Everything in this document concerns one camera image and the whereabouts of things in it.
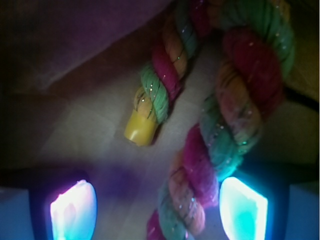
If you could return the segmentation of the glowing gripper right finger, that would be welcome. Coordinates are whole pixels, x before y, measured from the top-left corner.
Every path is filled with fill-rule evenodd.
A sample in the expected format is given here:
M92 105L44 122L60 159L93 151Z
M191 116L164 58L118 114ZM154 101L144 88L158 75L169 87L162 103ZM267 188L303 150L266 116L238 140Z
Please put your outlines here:
M230 240L283 240L289 184L279 164L243 165L219 189L219 213Z

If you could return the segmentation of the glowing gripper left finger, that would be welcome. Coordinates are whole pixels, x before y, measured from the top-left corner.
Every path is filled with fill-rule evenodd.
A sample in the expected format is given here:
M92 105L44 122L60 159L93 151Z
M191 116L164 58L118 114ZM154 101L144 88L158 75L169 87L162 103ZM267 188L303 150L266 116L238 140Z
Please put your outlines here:
M88 175L81 170L46 170L31 176L30 214L37 240L90 240L98 200Z

